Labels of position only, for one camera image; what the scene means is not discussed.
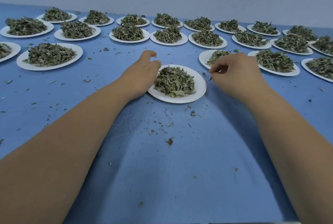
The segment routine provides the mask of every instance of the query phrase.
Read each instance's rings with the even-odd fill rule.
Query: pile of dried leaves
[[[95,29],[83,22],[63,22],[61,30],[67,38],[84,38],[94,34]]]
[[[12,48],[6,44],[0,43],[0,59],[8,56],[12,52]]]
[[[231,21],[224,21],[219,24],[219,27],[223,30],[230,31],[230,32],[237,32],[241,31],[238,29],[238,21],[232,19]]]
[[[10,27],[8,34],[16,36],[34,35],[47,30],[43,22],[29,17],[22,17],[21,19],[7,18],[6,24]]]
[[[316,58],[307,62],[306,66],[314,73],[333,80],[333,58]]]
[[[289,73],[294,70],[294,62],[283,52],[260,51],[256,58],[258,64],[275,72]]]
[[[121,26],[114,27],[112,34],[115,38],[124,41],[138,41],[144,38],[142,29],[132,23],[122,24]]]
[[[29,49],[29,58],[24,60],[35,66],[57,66],[76,56],[75,51],[57,44],[41,43]]]
[[[229,55],[229,54],[232,54],[231,51],[220,51],[220,50],[217,50],[217,51],[214,51],[213,54],[210,56],[209,60],[207,61],[207,65],[209,66],[212,66],[215,64],[215,62],[220,58],[220,57],[223,57],[225,55]]]
[[[110,21],[110,18],[107,17],[104,13],[90,10],[88,16],[83,20],[85,23],[88,24],[106,24]]]
[[[247,33],[246,31],[236,32],[235,37],[243,44],[256,47],[266,45],[269,42],[268,39],[264,39],[264,37],[260,34]]]
[[[180,67],[168,66],[160,70],[154,89],[173,98],[191,95],[195,93],[193,78]]]
[[[158,41],[163,43],[173,44],[181,39],[180,28],[177,27],[177,24],[166,27],[164,30],[158,30],[155,32],[154,36]]]
[[[154,22],[160,26],[164,26],[164,27],[167,27],[167,26],[171,26],[171,25],[180,25],[180,22],[178,20],[177,17],[172,17],[166,13],[164,14],[160,14],[160,13],[157,13],[156,15],[156,18],[154,19]]]
[[[45,21],[53,22],[53,21],[65,21],[71,19],[72,15],[56,8],[52,7],[49,10],[45,11],[44,17],[42,18]]]
[[[223,40],[220,39],[218,34],[214,34],[210,30],[203,30],[197,33],[192,34],[192,38],[195,42],[198,44],[204,45],[204,46],[220,46],[223,44]]]
[[[289,31],[288,34],[298,34],[301,35],[306,41],[315,41],[317,36],[312,32],[311,29],[303,27],[303,25],[295,25]]]
[[[195,30],[210,30],[210,20],[207,17],[201,17],[194,20],[188,20],[184,22],[187,26]]]
[[[144,20],[141,16],[138,16],[136,14],[134,14],[134,15],[127,14],[127,16],[122,19],[122,24],[126,24],[126,23],[142,25],[142,24],[146,24],[147,21]]]
[[[322,36],[315,43],[312,44],[313,47],[318,50],[333,55],[333,41],[330,36]]]
[[[288,51],[305,53],[308,52],[308,42],[300,35],[288,33],[274,42],[277,46]]]
[[[252,30],[255,30],[260,33],[276,35],[278,32],[275,27],[273,27],[272,22],[259,22],[256,21],[255,25],[253,25]]]

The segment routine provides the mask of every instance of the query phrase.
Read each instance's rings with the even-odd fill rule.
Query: hand
[[[245,103],[269,89],[256,57],[238,52],[220,57],[209,70],[214,82],[228,95]]]
[[[150,58],[156,55],[155,51],[144,51],[138,61],[128,67],[120,76],[119,81],[126,89],[129,100],[143,95],[154,83],[161,67],[160,60],[150,61]]]

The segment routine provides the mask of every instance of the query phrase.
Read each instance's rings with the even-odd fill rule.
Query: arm
[[[63,222],[113,121],[156,79],[153,56],[144,51],[118,80],[0,160],[2,223]]]
[[[210,73],[253,114],[301,223],[333,223],[333,146],[268,86],[255,57],[224,56]]]

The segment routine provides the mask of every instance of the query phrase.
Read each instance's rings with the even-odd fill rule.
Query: table surface
[[[7,17],[35,18],[46,7],[0,4],[0,9],[0,23],[4,26]],[[81,12],[78,18],[86,15]],[[116,20],[123,15],[109,16]],[[113,82],[143,50],[150,49],[157,52],[156,59],[163,65],[178,64],[206,73],[203,76],[207,81],[206,94],[190,103],[191,110],[200,116],[191,117],[190,110],[185,111],[188,104],[165,103],[148,93],[130,102],[102,143],[64,223],[297,221],[252,115],[243,104],[220,91],[213,81],[208,82],[210,75],[198,60],[206,49],[189,41],[176,47],[151,40],[118,43],[108,37],[115,26],[116,22],[100,27],[102,32],[97,37],[73,42],[83,48],[83,56],[63,68],[28,71],[16,65],[17,57],[0,63],[0,98],[6,98],[0,99],[0,111],[6,111],[0,113],[0,138],[4,139],[0,158]],[[1,36],[0,41],[19,44],[22,53],[29,43],[36,46],[45,42],[43,39],[64,42],[53,35],[59,28],[55,24],[52,33],[27,39]],[[277,25],[277,28],[282,31],[290,26]],[[152,24],[144,29],[150,33],[157,30]],[[333,29],[313,30],[318,36],[333,37]],[[192,33],[184,27],[181,32]],[[239,49],[246,54],[253,51],[232,41],[232,34],[219,30],[214,33],[228,41],[224,49]],[[322,56],[317,52],[310,56],[288,55],[299,66],[304,58]],[[263,70],[262,74],[275,91],[332,143],[333,84],[311,75],[301,66],[300,69],[301,73],[295,77]],[[165,141],[170,137],[175,138],[169,147]]]

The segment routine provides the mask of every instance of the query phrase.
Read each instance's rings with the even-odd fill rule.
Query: white paper plate
[[[89,37],[83,37],[83,38],[67,38],[64,36],[64,33],[61,29],[58,29],[55,33],[54,33],[54,36],[60,40],[64,40],[64,41],[81,41],[81,40],[86,40],[86,39],[90,39],[90,38],[93,38],[93,37],[96,37],[98,36],[99,33],[101,33],[101,29],[96,27],[96,26],[93,26],[93,25],[90,25],[88,24],[90,27],[93,27],[95,30],[93,31],[93,34]]]
[[[68,19],[68,20],[64,20],[64,21],[66,21],[66,22],[70,22],[70,21],[72,21],[72,20],[75,20],[75,19],[77,19],[77,15],[75,15],[75,14],[73,14],[73,13],[69,13],[69,12],[67,12],[67,14],[69,14],[69,15],[71,15],[72,17],[70,18],[70,19]],[[63,23],[64,21],[45,21],[45,20],[43,20],[42,18],[44,17],[44,14],[41,14],[41,15],[39,15],[39,16],[37,16],[36,17],[36,19],[37,20],[40,20],[40,21],[42,21],[42,22],[48,22],[48,23]]]
[[[178,28],[181,28],[183,26],[183,23],[181,21],[179,21],[180,25],[178,25],[177,27]],[[161,25],[158,25],[154,22],[154,20],[152,20],[152,25],[156,26],[156,27],[160,27],[160,28],[165,28],[165,26],[161,26]]]
[[[250,45],[247,45],[247,44],[243,44],[241,42],[239,42],[237,40],[237,38],[235,37],[235,35],[232,35],[232,40],[235,41],[236,43],[242,45],[242,46],[245,46],[245,47],[249,47],[249,48],[253,48],[253,49],[269,49],[272,47],[272,44],[270,42],[268,42],[267,44],[263,45],[263,46],[260,46],[260,47],[257,47],[257,46],[250,46]]]
[[[11,52],[9,55],[7,55],[6,57],[0,59],[0,62],[5,61],[5,60],[7,60],[7,59],[10,59],[10,58],[14,57],[14,56],[17,55],[17,54],[20,52],[20,50],[21,50],[21,47],[20,47],[18,44],[15,44],[15,43],[10,43],[10,42],[0,42],[0,44],[6,44],[6,45],[8,45],[10,48],[12,48],[12,52]]]
[[[121,17],[121,18],[118,18],[117,21],[116,21],[117,24],[121,25],[121,24],[122,24],[122,20],[123,20],[123,18],[125,18],[125,17],[126,17],[126,16],[123,16],[123,17]],[[146,25],[148,25],[148,24],[150,23],[150,21],[149,21],[147,18],[142,17],[142,19],[146,20],[147,23],[145,23],[145,24],[141,24],[141,25],[136,25],[136,26],[138,26],[138,27],[143,27],[143,26],[146,26]]]
[[[192,70],[191,68],[188,68],[186,66],[179,66],[179,65],[164,65],[164,66],[161,66],[159,71],[161,69],[163,69],[164,67],[168,67],[168,66],[183,68],[184,71],[186,71],[189,75],[194,76],[194,78],[193,78],[193,80],[194,80],[194,89],[195,89],[196,92],[194,94],[187,95],[187,96],[184,96],[184,97],[172,98],[172,97],[170,97],[168,95],[165,95],[164,93],[161,93],[161,92],[157,91],[156,89],[154,89],[155,84],[153,84],[149,88],[148,93],[150,93],[152,96],[154,96],[155,98],[157,98],[159,100],[163,100],[165,102],[170,102],[170,103],[193,102],[197,99],[200,99],[205,94],[206,89],[207,89],[207,84],[206,84],[206,81],[204,80],[204,78],[201,76],[201,74],[199,74],[195,70]]]
[[[158,41],[158,40],[156,39],[156,37],[154,36],[155,33],[156,33],[156,31],[153,32],[152,34],[150,34],[150,39],[151,39],[153,42],[158,43],[158,44],[161,44],[161,45],[169,45],[169,46],[173,46],[173,45],[181,45],[181,44],[186,43],[187,40],[188,40],[187,36],[186,36],[184,33],[181,33],[181,40],[178,40],[177,42],[175,42],[175,43],[173,43],[173,44],[163,43],[163,42]]]
[[[307,70],[309,73],[312,73],[314,76],[317,76],[317,77],[319,77],[319,78],[321,78],[321,79],[323,79],[323,80],[327,80],[327,81],[333,83],[333,80],[331,80],[331,79],[329,79],[329,78],[326,78],[326,77],[323,77],[323,76],[321,76],[321,75],[319,75],[319,74],[314,73],[313,71],[311,71],[311,70],[306,66],[306,63],[309,62],[309,61],[311,61],[311,60],[313,60],[313,59],[303,59],[303,60],[301,61],[301,65],[303,66],[303,68],[304,68],[305,70]]]
[[[189,34],[189,41],[191,41],[192,43],[194,43],[195,45],[197,45],[197,46],[200,46],[200,47],[203,47],[203,48],[207,48],[207,49],[221,49],[221,48],[224,48],[224,47],[226,47],[227,45],[228,45],[228,42],[223,38],[223,37],[221,37],[221,36],[219,36],[220,37],[220,39],[222,39],[222,41],[223,41],[223,43],[221,44],[221,45],[219,45],[219,46],[205,46],[205,45],[201,45],[201,44],[198,44],[196,41],[194,41],[193,40],[193,38],[192,38],[192,35],[193,35],[194,33],[192,33],[192,34]]]
[[[298,54],[298,55],[311,55],[311,54],[313,54],[313,50],[311,50],[310,48],[307,48],[307,49],[308,49],[308,52],[306,52],[306,53],[298,53],[298,52],[288,51],[288,50],[286,50],[286,49],[283,49],[283,48],[277,46],[277,45],[275,44],[275,41],[276,41],[276,40],[278,40],[278,38],[271,39],[270,43],[271,43],[275,48],[278,48],[278,49],[280,49],[280,50],[283,50],[283,51],[286,51],[286,52],[290,52],[290,53],[293,53],[293,54]]]
[[[261,32],[258,32],[258,31],[255,31],[255,30],[252,30],[252,27],[254,26],[254,24],[251,24],[251,25],[248,25],[247,28],[254,32],[254,33],[258,33],[258,34],[261,34],[261,35],[265,35],[265,36],[280,36],[281,35],[281,32],[276,30],[277,31],[277,34],[273,35],[273,34],[266,34],[266,33],[261,33]]]
[[[195,30],[195,29],[187,26],[186,24],[184,24],[184,27],[189,29],[189,30],[193,30],[193,31],[197,31],[197,32],[201,31],[201,30]],[[215,30],[215,27],[213,25],[210,25],[210,31],[213,31],[213,30]]]
[[[227,30],[223,30],[223,29],[221,29],[221,28],[219,27],[220,23],[221,23],[221,22],[216,23],[216,24],[215,24],[215,28],[217,28],[217,29],[220,30],[220,31],[226,32],[226,33],[235,34],[235,32],[231,32],[231,31],[227,31]],[[241,31],[246,31],[246,28],[244,28],[243,26],[240,26],[240,25],[239,25],[238,28],[239,28]]]
[[[325,52],[322,52],[321,50],[319,50],[319,49],[317,49],[316,47],[314,47],[313,44],[314,44],[315,42],[316,42],[316,41],[309,41],[309,42],[308,42],[308,46],[311,47],[312,49],[314,49],[315,51],[320,52],[321,54],[324,54],[324,55],[327,55],[327,56],[333,57],[333,55],[328,54],[328,53],[325,53]]]
[[[124,40],[120,40],[120,39],[118,39],[118,38],[115,38],[115,37],[113,36],[113,33],[112,33],[112,32],[109,33],[109,37],[110,37],[112,40],[117,41],[117,42],[121,42],[121,43],[140,43],[140,42],[146,41],[146,40],[149,39],[149,37],[150,37],[150,33],[149,33],[148,31],[142,29],[142,32],[144,33],[144,38],[141,39],[141,40],[138,40],[138,41],[124,41]]]
[[[105,23],[105,24],[94,24],[94,26],[105,26],[105,25],[112,24],[114,22],[114,19],[112,17],[110,17],[110,16],[108,16],[108,17],[110,18],[110,21],[108,21],[107,23]],[[84,23],[84,20],[86,18],[87,18],[86,16],[82,17],[82,18],[79,19],[79,21]]]
[[[60,46],[72,49],[73,51],[76,52],[76,56],[73,59],[71,59],[70,61],[68,61],[66,63],[63,63],[61,65],[57,65],[57,66],[35,66],[35,65],[32,65],[32,64],[28,64],[26,62],[23,62],[23,60],[28,59],[28,56],[29,56],[29,51],[25,51],[20,56],[18,56],[18,58],[16,59],[16,63],[19,67],[21,67],[23,69],[26,69],[26,70],[46,71],[46,70],[52,70],[52,69],[67,66],[67,65],[77,61],[83,54],[83,49],[78,45],[66,44],[66,43],[57,43],[57,44],[60,45]]]
[[[207,51],[200,53],[200,55],[199,55],[200,63],[202,63],[206,68],[210,69],[211,66],[207,65],[206,63],[210,59],[210,57],[213,55],[213,53],[216,51],[217,50],[207,50]]]
[[[43,23],[46,25],[47,30],[45,30],[45,31],[43,31],[43,32],[41,32],[41,33],[37,33],[37,34],[33,34],[33,35],[26,35],[26,36],[16,36],[16,35],[8,34],[7,32],[10,30],[10,27],[9,27],[9,26],[6,26],[6,27],[3,27],[3,28],[0,30],[0,34],[3,35],[4,37],[12,37],[12,38],[27,38],[27,37],[36,37],[36,36],[44,35],[44,34],[50,32],[51,30],[53,30],[54,26],[53,26],[52,23],[45,22],[45,21],[43,21]]]
[[[259,51],[252,51],[252,52],[249,52],[248,53],[248,56],[252,56],[252,57],[255,57],[257,55]],[[294,63],[294,70],[292,70],[291,72],[289,73],[279,73],[279,72],[275,72],[275,71],[272,71],[272,70],[269,70],[265,67],[263,67],[262,65],[258,64],[259,68],[262,69],[262,70],[265,70],[265,71],[268,71],[270,73],[274,73],[274,74],[277,74],[277,75],[282,75],[282,76],[296,76],[296,75],[299,75],[299,73],[301,72],[298,68],[297,65],[295,65]]]

